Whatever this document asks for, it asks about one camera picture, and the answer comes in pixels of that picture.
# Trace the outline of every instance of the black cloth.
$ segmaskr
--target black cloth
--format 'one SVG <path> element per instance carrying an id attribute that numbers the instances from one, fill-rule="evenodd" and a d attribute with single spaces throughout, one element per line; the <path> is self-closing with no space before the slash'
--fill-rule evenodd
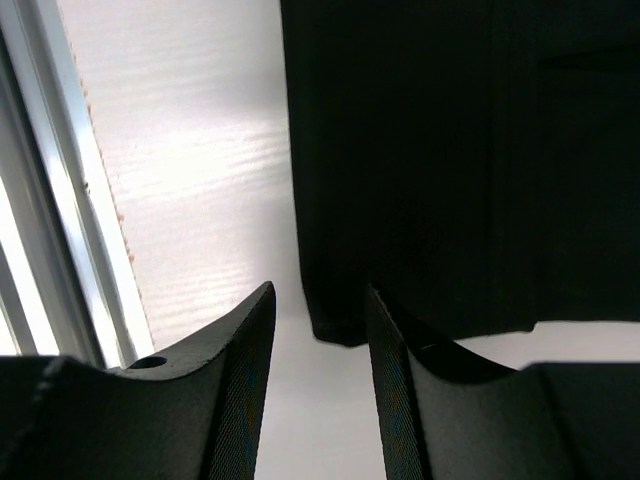
<path id="1" fill-rule="evenodd" d="M 640 2 L 281 0 L 314 334 L 640 317 Z"/>

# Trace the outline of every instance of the white surface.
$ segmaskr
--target white surface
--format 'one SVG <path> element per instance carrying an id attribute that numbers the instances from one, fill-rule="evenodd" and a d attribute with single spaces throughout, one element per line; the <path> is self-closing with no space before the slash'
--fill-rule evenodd
<path id="1" fill-rule="evenodd" d="M 256 478 L 382 480 L 368 351 L 315 342 L 300 287 L 278 0 L 58 1 L 156 347 L 273 280 Z M 638 340 L 548 324 L 464 343 L 519 367 L 638 359 Z"/>

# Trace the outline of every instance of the folded black cloth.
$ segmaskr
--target folded black cloth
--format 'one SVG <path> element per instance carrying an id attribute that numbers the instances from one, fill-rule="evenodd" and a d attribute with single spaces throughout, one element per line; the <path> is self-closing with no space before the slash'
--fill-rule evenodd
<path id="1" fill-rule="evenodd" d="M 281 0 L 303 285 L 452 338 L 640 318 L 640 2 Z"/>

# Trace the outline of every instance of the metal frame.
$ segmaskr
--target metal frame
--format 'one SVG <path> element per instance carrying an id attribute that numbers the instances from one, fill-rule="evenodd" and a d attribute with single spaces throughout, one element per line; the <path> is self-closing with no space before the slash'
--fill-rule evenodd
<path id="1" fill-rule="evenodd" d="M 57 4 L 0 2 L 0 29 L 106 366 L 126 366 L 153 344 Z"/>

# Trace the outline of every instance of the screw hole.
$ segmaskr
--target screw hole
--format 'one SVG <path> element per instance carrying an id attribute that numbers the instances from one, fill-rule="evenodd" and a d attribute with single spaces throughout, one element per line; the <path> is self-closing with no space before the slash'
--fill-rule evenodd
<path id="1" fill-rule="evenodd" d="M 167 359 L 164 357 L 145 357 L 136 361 L 129 368 L 133 370 L 141 370 L 143 368 L 156 368 L 167 363 Z"/>

